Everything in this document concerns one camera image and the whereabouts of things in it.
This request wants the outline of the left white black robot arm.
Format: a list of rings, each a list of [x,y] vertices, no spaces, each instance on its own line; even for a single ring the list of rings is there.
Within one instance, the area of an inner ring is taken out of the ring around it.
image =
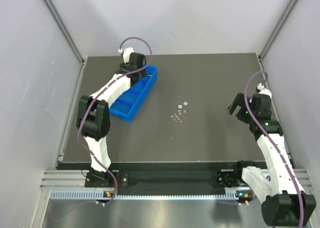
[[[123,55],[123,63],[110,81],[100,90],[84,95],[79,100],[77,122],[77,138],[89,152],[91,165],[86,175],[86,187],[110,187],[116,184],[109,167],[111,160],[107,149],[107,134],[111,127],[110,107],[133,85],[147,76],[146,56],[127,49]]]

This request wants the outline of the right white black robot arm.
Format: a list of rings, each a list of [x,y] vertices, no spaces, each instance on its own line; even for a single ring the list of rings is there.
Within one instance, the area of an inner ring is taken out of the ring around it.
[[[272,119],[271,93],[267,90],[252,97],[238,93],[228,107],[228,114],[240,108],[236,117],[249,125],[262,151],[268,170],[251,161],[239,161],[235,166],[236,179],[247,184],[261,203],[263,220],[270,227],[304,227],[317,202],[306,194],[300,184],[285,149],[285,137],[279,121]]]

